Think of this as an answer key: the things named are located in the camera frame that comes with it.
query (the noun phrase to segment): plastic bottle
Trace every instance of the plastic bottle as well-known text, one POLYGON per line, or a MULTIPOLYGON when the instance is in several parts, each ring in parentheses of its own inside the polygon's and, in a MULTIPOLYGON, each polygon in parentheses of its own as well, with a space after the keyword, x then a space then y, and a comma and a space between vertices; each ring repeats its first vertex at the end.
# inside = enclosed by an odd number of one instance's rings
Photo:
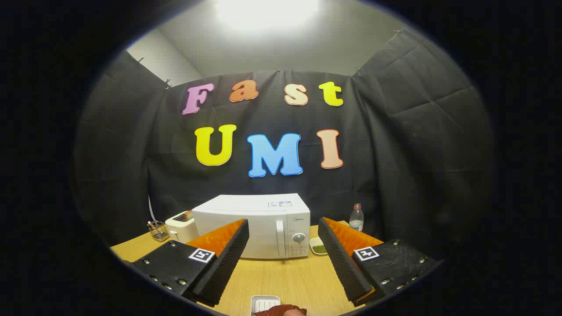
POLYGON ((353 205, 353 212, 350 216, 350 227, 357 229, 358 231, 363 230, 363 211, 361 210, 361 203, 355 203, 353 205))

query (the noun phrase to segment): white toaster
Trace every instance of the white toaster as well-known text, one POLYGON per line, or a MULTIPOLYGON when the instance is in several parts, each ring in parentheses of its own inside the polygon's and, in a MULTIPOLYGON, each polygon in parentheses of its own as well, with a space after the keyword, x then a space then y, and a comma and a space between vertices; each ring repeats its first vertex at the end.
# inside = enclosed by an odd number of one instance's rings
POLYGON ((170 233, 170 238, 173 240, 187 243, 199 237, 191 211, 181 212, 167 219, 165 224, 166 229, 170 233))

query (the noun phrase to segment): letter m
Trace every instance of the letter m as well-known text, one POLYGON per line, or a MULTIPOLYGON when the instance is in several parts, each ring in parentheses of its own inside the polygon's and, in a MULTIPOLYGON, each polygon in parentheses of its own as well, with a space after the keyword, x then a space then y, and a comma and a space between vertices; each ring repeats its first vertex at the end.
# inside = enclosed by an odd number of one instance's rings
POLYGON ((282 175, 302 173, 302 168, 298 164, 298 141, 301 140, 299 134, 283 135, 277 149, 273 149, 268 138, 263 134, 250 135, 247 140, 252 145, 252 170, 248 172, 250 177, 265 176, 267 172, 263 168, 262 161, 272 175, 277 173, 282 160, 283 167, 279 171, 282 175))

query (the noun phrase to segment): black backdrop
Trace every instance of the black backdrop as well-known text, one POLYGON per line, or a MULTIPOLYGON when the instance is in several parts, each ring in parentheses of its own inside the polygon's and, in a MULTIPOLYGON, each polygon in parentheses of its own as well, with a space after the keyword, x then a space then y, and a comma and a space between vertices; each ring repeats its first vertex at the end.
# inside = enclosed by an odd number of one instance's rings
POLYGON ((436 259, 475 228, 495 189, 493 134, 482 100, 448 55, 417 33, 401 30, 353 76, 290 70, 204 78, 166 89, 123 53, 106 71, 85 108, 76 139, 76 174, 84 218, 110 245, 146 231, 148 196, 165 219, 219 194, 297 192, 321 216, 348 220, 353 203, 364 231, 403 238, 436 259), (253 100, 232 103, 232 86, 257 83, 253 100), (340 107, 318 85, 342 87, 340 107), (187 90, 215 88, 197 113, 182 115, 187 90), (309 102, 288 105, 289 83, 307 87, 309 102), (211 152, 221 150, 218 127, 235 124, 233 153, 220 166, 195 154, 200 127, 213 127, 211 152), (340 131, 337 169, 322 169, 316 132, 340 131), (272 145, 298 133, 304 172, 251 178, 246 138, 265 134, 272 145))

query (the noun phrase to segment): pink letter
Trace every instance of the pink letter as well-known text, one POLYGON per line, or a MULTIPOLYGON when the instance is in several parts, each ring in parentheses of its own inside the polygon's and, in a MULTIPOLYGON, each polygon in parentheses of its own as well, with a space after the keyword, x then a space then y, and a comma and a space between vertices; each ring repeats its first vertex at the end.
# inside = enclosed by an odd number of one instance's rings
POLYGON ((324 169, 343 166, 343 160, 339 158, 338 143, 336 142, 339 132, 335 129, 323 129, 319 130, 316 135, 322 140, 322 149, 324 150, 324 161, 320 166, 324 169))
POLYGON ((187 89, 187 93, 189 93, 189 95, 187 96, 187 103, 185 104, 185 109, 183 110, 182 114, 186 115, 199 112, 197 101, 199 101, 199 104, 203 104, 203 102, 205 102, 205 99, 207 98, 207 91, 205 90, 212 91, 214 88, 215 85, 213 85, 212 83, 207 83, 187 89))

